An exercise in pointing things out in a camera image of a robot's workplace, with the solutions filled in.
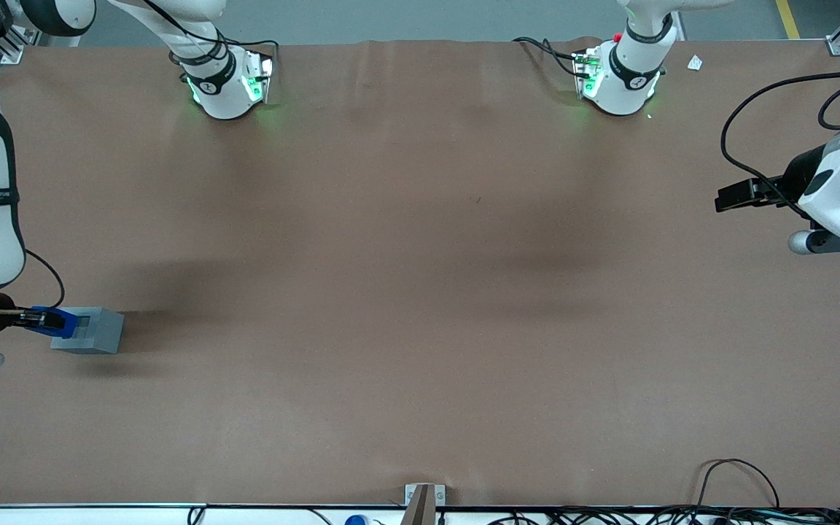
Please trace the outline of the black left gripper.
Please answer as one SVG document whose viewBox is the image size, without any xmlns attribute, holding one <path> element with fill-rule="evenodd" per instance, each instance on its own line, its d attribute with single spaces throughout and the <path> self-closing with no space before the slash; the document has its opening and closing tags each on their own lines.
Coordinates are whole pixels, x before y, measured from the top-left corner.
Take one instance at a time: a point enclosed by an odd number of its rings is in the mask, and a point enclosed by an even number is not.
<svg viewBox="0 0 840 525">
<path fill-rule="evenodd" d="M 786 200 L 797 214 L 796 203 L 817 172 L 825 152 L 825 145 L 803 152 L 790 160 L 783 175 L 764 177 L 764 179 L 745 179 L 717 190 L 716 212 L 721 213 L 739 207 L 776 206 L 786 207 Z"/>
</svg>

